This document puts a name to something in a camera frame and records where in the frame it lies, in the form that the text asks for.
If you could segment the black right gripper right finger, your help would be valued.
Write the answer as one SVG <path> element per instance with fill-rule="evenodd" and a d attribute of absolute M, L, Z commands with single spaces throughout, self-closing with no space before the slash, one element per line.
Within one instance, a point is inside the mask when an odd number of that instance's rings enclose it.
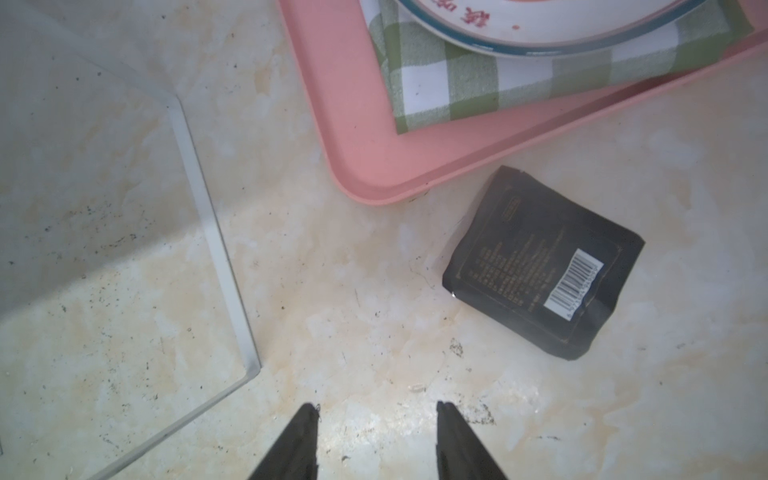
<path fill-rule="evenodd" d="M 440 480 L 507 480 L 453 403 L 438 401 L 436 410 L 436 457 Z"/>

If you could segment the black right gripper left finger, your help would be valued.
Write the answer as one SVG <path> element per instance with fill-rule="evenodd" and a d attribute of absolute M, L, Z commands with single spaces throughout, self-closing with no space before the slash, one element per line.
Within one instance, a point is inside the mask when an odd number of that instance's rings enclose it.
<path fill-rule="evenodd" d="M 249 480 L 316 480 L 319 412 L 304 403 L 248 477 Z"/>

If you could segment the black barcode tea bag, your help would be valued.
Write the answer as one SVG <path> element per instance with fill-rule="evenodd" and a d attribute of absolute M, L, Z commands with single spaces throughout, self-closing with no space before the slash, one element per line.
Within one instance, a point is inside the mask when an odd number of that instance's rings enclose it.
<path fill-rule="evenodd" d="M 644 245 L 631 230 L 503 166 L 442 285 L 544 352 L 573 361 L 612 315 Z"/>

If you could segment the pink tray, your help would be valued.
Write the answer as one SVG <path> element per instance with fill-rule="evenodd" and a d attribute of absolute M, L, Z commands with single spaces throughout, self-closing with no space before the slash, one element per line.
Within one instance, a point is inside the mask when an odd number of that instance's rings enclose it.
<path fill-rule="evenodd" d="M 338 187 L 368 205 L 387 205 L 666 93 L 767 49 L 767 4 L 741 4 L 754 32 L 715 65 L 570 95 L 399 135 L 355 1 L 281 1 L 316 130 Z"/>

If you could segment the green checkered cloth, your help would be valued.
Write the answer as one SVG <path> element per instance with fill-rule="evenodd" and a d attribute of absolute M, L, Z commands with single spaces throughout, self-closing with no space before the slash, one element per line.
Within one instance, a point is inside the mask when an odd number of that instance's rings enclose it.
<path fill-rule="evenodd" d="M 706 1 L 672 24 L 608 50 L 575 58 L 513 59 L 448 43 L 394 1 L 360 6 L 399 134 L 703 68 L 753 31 L 738 2 Z"/>

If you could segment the white orange pattern plate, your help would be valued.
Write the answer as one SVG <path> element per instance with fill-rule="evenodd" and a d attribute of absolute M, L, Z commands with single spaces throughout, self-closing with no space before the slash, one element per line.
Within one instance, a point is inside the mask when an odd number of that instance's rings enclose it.
<path fill-rule="evenodd" d="M 441 39 L 497 57 L 562 57 L 662 28 L 702 0 L 414 0 L 398 5 Z"/>

